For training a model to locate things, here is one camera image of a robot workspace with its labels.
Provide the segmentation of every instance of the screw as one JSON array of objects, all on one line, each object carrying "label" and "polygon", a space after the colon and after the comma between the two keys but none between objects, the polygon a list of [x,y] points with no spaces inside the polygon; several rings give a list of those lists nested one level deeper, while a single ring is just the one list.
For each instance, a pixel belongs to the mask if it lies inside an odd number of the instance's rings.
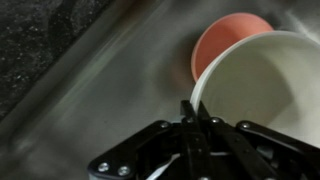
[{"label": "screw", "polygon": [[169,127],[169,123],[168,122],[164,122],[164,123],[161,124],[161,127],[162,128],[167,128],[167,127]]},{"label": "screw", "polygon": [[219,119],[216,119],[216,118],[213,118],[213,119],[212,119],[212,122],[213,122],[213,123],[218,123],[219,121],[220,121],[220,120],[219,120]]},{"label": "screw", "polygon": [[108,163],[101,163],[98,167],[99,172],[106,172],[109,170],[109,164]]},{"label": "screw", "polygon": [[210,178],[208,178],[208,177],[201,177],[201,178],[199,178],[199,180],[210,180]]},{"label": "screw", "polygon": [[189,118],[189,119],[187,119],[187,122],[188,123],[193,123],[193,119]]},{"label": "screw", "polygon": [[241,125],[242,125],[243,128],[249,128],[250,127],[249,123],[242,123]]},{"label": "screw", "polygon": [[126,176],[130,174],[130,168],[128,166],[121,166],[118,170],[120,176]]}]

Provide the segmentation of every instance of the sink basin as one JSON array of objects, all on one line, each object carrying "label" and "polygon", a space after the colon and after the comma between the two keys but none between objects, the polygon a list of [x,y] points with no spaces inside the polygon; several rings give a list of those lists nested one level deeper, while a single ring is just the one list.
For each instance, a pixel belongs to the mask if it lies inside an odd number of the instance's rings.
[{"label": "sink basin", "polygon": [[[319,8],[317,0],[142,0],[104,13],[0,124],[0,179],[88,179],[92,159],[177,118],[194,86],[192,49],[212,22],[249,12],[320,42]],[[91,53],[79,56],[81,48]]]}]

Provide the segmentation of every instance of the granite countertop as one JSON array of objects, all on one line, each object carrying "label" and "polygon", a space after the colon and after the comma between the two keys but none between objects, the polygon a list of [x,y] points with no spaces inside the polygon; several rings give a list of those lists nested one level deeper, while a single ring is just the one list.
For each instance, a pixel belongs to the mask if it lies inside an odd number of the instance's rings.
[{"label": "granite countertop", "polygon": [[0,0],[0,121],[111,0]]}]

